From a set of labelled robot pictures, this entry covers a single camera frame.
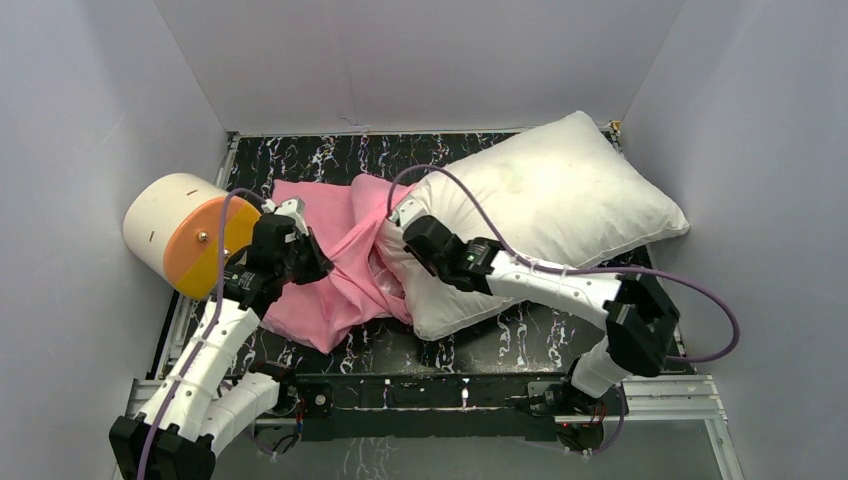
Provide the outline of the pink pillowcase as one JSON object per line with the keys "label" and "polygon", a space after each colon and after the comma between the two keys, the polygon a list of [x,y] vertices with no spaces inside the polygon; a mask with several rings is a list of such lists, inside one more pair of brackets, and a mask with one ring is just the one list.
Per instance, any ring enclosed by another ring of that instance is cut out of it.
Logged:
{"label": "pink pillowcase", "polygon": [[304,201],[306,223],[333,270],[318,282],[284,286],[262,319],[264,329],[328,354],[352,327],[370,320],[412,323],[403,287],[377,250],[390,186],[369,174],[356,176],[349,186],[274,183],[275,203]]}

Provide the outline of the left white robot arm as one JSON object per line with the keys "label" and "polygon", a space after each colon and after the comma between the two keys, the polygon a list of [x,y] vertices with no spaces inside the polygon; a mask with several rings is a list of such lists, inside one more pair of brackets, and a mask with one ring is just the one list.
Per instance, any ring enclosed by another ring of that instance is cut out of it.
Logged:
{"label": "left white robot arm", "polygon": [[260,216],[249,245],[220,268],[212,300],[171,374],[133,416],[120,416],[109,441],[124,479],[208,479],[218,455],[261,414],[286,416],[299,400],[280,373],[222,382],[241,344],[285,285],[325,278],[333,265],[303,216]]}

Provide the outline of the white pillow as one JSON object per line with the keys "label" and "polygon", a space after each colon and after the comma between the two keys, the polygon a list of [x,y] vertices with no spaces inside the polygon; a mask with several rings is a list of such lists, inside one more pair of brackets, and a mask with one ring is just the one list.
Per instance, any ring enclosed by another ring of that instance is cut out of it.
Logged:
{"label": "white pillow", "polygon": [[521,254],[577,268],[690,228],[582,111],[454,161],[396,191],[394,204],[407,195],[463,240],[503,237]]}

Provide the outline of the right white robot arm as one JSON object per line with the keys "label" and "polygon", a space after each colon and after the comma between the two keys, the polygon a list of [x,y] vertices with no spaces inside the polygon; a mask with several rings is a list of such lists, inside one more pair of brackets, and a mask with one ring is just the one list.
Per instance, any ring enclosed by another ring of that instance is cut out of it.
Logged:
{"label": "right white robot arm", "polygon": [[569,367],[560,387],[530,391],[537,415],[590,415],[608,390],[636,375],[656,377],[679,312],[658,281],[641,273],[579,275],[547,261],[521,261],[493,239],[461,240],[435,217],[403,210],[390,220],[404,249],[432,276],[463,292],[512,298],[575,315],[604,333]]}

